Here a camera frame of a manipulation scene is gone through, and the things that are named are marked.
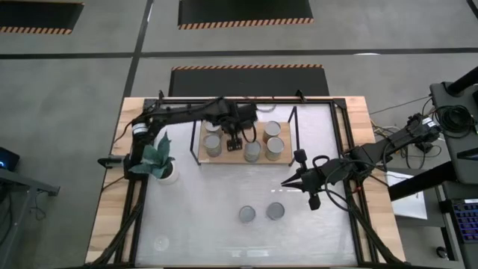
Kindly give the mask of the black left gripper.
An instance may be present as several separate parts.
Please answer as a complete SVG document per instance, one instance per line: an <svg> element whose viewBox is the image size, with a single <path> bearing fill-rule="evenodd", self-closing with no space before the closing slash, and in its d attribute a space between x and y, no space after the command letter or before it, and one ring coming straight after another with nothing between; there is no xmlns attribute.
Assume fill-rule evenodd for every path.
<svg viewBox="0 0 478 269"><path fill-rule="evenodd" d="M238 137L240 132L240 117L238 113L238 105L234 101L221 99L218 102L219 116L218 123L222 126L225 133L229 134L231 138L226 141L227 150L233 151L243 148L243 140Z"/></svg>

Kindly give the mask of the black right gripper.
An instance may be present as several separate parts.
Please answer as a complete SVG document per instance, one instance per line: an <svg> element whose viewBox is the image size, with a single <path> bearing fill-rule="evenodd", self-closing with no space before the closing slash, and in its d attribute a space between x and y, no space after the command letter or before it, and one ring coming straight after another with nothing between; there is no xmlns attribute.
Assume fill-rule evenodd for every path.
<svg viewBox="0 0 478 269"><path fill-rule="evenodd" d="M315 160L323 158L327 160L326 163L319 167L314 164ZM325 185L326 177L332 172L332 168L336 165L336 160L331 161L325 155L319 155L312 160L313 167L307 168L305 150L298 149L295 151L295 161L300 164L300 168L290 178L284 180L282 185L287 184L288 188L296 188L303 193L308 193L310 209L312 211L318 210L321 205L318 194L322 191L321 187Z"/></svg>

